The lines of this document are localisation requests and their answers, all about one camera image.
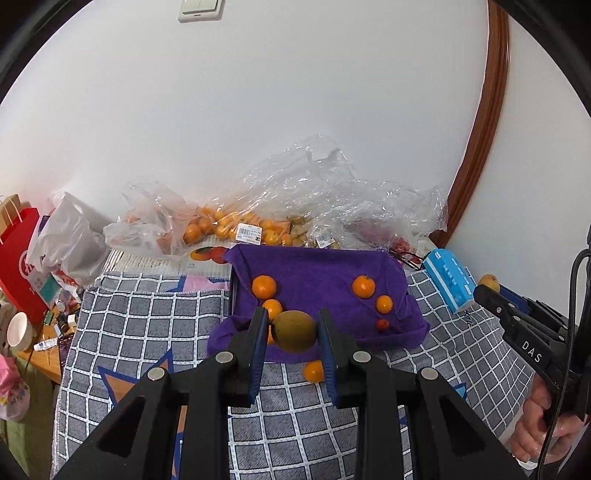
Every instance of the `blue gripper pad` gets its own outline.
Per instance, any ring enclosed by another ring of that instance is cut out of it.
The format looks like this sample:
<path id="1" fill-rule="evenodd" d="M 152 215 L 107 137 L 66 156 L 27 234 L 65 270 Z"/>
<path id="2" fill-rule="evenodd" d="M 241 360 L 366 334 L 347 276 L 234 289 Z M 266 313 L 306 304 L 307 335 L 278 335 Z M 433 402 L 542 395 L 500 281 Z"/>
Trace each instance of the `blue gripper pad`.
<path id="1" fill-rule="evenodd" d="M 330 344 L 329 334 L 322 310 L 318 321 L 318 344 L 320 346 L 320 359 L 324 369 L 324 382 L 326 392 L 328 393 L 334 405 L 340 404 L 339 393 L 336 388 L 336 361 L 333 356 L 332 346 Z"/>
<path id="2" fill-rule="evenodd" d="M 265 352 L 267 351 L 267 336 L 269 334 L 269 317 L 267 309 L 256 309 L 252 321 L 260 321 L 256 332 L 255 346 L 249 366 L 251 370 L 251 382 L 248 390 L 248 399 L 251 405 L 261 389 L 262 367 L 265 364 Z"/>

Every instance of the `light switch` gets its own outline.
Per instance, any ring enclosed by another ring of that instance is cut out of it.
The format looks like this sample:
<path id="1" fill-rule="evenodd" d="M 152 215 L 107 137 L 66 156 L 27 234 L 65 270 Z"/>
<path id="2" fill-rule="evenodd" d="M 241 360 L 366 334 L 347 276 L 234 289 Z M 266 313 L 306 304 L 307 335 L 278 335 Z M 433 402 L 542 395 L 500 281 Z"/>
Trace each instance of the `light switch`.
<path id="1" fill-rule="evenodd" d="M 183 0 L 178 21 L 217 20 L 222 14 L 224 0 Z"/>
<path id="2" fill-rule="evenodd" d="M 217 0 L 183 0 L 181 12 L 185 15 L 200 12 L 212 12 L 216 9 Z"/>

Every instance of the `tissue box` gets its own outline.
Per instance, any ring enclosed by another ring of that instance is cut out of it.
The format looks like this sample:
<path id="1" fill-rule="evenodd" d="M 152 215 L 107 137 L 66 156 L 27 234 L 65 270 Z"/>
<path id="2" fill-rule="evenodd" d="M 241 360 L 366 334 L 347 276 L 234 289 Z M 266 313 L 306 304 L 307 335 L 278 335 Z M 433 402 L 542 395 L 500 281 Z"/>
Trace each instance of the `tissue box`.
<path id="1" fill-rule="evenodd" d="M 437 248 L 431 251 L 423 267 L 452 313 L 463 312 L 474 305 L 476 284 L 449 250 Z"/>

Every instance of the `checkered blanket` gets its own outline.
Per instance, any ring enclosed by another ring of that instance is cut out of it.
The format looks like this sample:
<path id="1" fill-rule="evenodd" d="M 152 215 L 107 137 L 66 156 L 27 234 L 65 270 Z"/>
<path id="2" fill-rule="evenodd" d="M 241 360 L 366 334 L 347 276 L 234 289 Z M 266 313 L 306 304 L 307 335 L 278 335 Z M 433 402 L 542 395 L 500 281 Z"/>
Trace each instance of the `checkered blanket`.
<path id="1" fill-rule="evenodd" d="M 408 280 L 431 331 L 415 350 L 373 353 L 393 368 L 437 368 L 500 436 L 524 400 L 532 370 L 501 340 L 488 312 L 450 314 L 424 272 Z M 166 358 L 174 371 L 205 358 L 209 333 L 227 315 L 228 292 L 168 291 L 177 284 L 178 277 L 107 273 L 86 293 L 60 386 L 54 472 L 116 402 L 110 378 L 132 384 Z M 324 384 L 306 382 L 301 367 L 265 364 L 256 404 L 229 409 L 233 479 L 352 478 L 356 411 L 335 409 Z M 411 479 L 402 407 L 399 414 L 405 477 Z"/>

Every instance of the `pink bag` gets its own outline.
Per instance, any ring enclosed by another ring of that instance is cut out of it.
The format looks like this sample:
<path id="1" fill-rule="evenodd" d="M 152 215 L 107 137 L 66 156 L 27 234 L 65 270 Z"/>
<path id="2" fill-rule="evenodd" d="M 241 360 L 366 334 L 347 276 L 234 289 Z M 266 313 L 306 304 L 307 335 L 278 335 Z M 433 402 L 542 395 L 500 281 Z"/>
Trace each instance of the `pink bag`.
<path id="1" fill-rule="evenodd" d="M 30 399 L 31 391 L 18 373 L 16 359 L 0 355 L 0 419 L 21 420 Z"/>

